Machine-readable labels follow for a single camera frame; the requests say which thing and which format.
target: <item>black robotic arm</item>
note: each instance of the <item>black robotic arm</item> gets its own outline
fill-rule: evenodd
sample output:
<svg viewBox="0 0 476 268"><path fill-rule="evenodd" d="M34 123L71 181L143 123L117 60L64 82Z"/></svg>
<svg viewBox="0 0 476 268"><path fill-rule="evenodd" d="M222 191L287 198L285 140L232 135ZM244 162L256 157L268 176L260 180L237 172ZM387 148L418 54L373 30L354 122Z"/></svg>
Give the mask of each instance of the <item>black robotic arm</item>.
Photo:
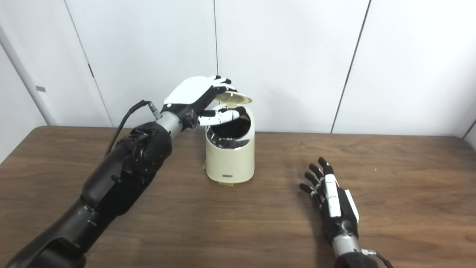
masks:
<svg viewBox="0 0 476 268"><path fill-rule="evenodd" d="M113 139L106 157L86 180L76 202L16 254L6 268L84 267L84 254L117 216L132 207L152 182L172 153L172 139L179 132L200 125L200 118L205 113L206 116L220 115L222 123L243 114L239 109L205 111L218 94L235 91L230 83L219 76L192 77L172 92L161 113L157 113L150 102L135 105L139 108L149 104L157 120L135 127L109 152Z"/></svg>

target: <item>robotic hand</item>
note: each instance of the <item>robotic hand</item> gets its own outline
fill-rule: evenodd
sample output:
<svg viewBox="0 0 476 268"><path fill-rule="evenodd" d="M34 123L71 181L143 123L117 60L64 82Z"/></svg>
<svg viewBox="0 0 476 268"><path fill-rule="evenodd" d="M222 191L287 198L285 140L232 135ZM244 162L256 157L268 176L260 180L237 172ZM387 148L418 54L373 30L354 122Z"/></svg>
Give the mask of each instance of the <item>robotic hand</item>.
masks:
<svg viewBox="0 0 476 268"><path fill-rule="evenodd" d="M245 113L240 107L205 110L218 94L236 92L230 84L230 80L219 76L192 77L170 94L160 113L151 102L141 101L133 106L119 125L104 160L84 183L77 201L17 253L6 267L84 267L84 254L109 224L126 213L149 186L172 153L172 139L179 132L200 124L226 123ZM128 116L145 105L149 105L157 120L135 127L112 149Z"/></svg>
<svg viewBox="0 0 476 268"><path fill-rule="evenodd" d="M318 162L324 173L315 164L309 164L309 169L315 176L306 172L304 177L313 187L301 183L299 188L308 193L319 208L323 221L322 234L334 248L337 257L334 268L378 268L369 255L377 256L388 268L393 268L390 262L377 252L360 248L357 231L359 215L354 199L349 190L339 186L329 163L322 157Z"/></svg>
<svg viewBox="0 0 476 268"><path fill-rule="evenodd" d="M196 76L184 80L164 101L162 113L176 116L183 122L182 130L197 125L215 125L232 121L246 113L244 107L205 110L211 101L225 91L237 90L231 81L218 75Z"/></svg>

